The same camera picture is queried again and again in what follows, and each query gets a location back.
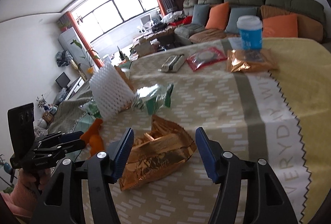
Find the pink sleeved left forearm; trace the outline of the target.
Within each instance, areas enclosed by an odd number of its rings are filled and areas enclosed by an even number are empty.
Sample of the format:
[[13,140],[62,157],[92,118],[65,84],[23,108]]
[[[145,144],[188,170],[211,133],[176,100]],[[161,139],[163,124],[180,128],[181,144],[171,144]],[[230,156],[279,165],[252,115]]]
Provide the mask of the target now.
[[22,220],[30,220],[32,218],[38,197],[34,191],[28,189],[20,180],[18,180],[10,194],[2,191],[1,197],[15,217]]

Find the person's left hand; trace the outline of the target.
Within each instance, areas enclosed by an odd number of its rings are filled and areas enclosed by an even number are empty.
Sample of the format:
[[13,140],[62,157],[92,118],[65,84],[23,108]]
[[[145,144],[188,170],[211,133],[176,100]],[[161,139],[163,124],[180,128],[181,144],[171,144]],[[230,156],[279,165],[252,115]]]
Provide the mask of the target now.
[[35,177],[34,175],[24,171],[24,169],[20,169],[18,174],[18,180],[27,188],[33,189],[33,187],[38,188],[38,190],[44,190],[46,184],[48,183],[51,172],[50,169],[45,169],[42,171],[37,172],[38,176]]

